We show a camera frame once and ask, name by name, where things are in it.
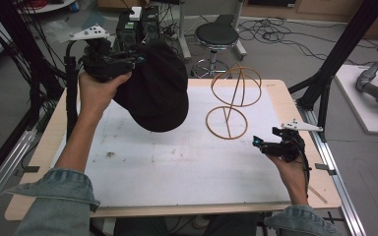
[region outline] black cap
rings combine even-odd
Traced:
[[[173,130],[183,123],[189,110],[186,66],[161,40],[136,50],[147,55],[146,62],[136,64],[131,78],[113,99],[146,130]]]

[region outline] hand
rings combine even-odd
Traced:
[[[116,94],[116,89],[128,81],[131,72],[126,75],[101,83],[84,72],[79,76],[79,88],[81,94],[81,112],[79,117],[85,117],[88,121],[98,122],[103,111],[109,105],[110,100]]]
[[[305,186],[305,173],[301,158],[286,162],[276,156],[267,155],[275,164],[281,175],[282,181],[289,192],[290,200],[294,205],[308,205]]]

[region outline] black stool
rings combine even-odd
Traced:
[[[210,59],[202,59],[192,68],[192,76],[197,78],[213,78],[215,74],[228,70],[228,66],[217,60],[217,52],[234,47],[238,41],[237,31],[219,23],[207,23],[195,30],[195,40],[211,49]]]

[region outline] denim sleeve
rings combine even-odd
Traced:
[[[341,236],[340,230],[325,221],[308,205],[288,206],[275,216],[265,219],[268,227],[274,228],[278,236]]]
[[[36,197],[15,235],[89,235],[91,210],[99,205],[88,176],[68,169],[50,169],[4,194]]]

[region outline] round stool seat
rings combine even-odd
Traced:
[[[211,49],[225,50],[235,45],[238,40],[238,33],[229,26],[208,23],[196,28],[195,39]]]

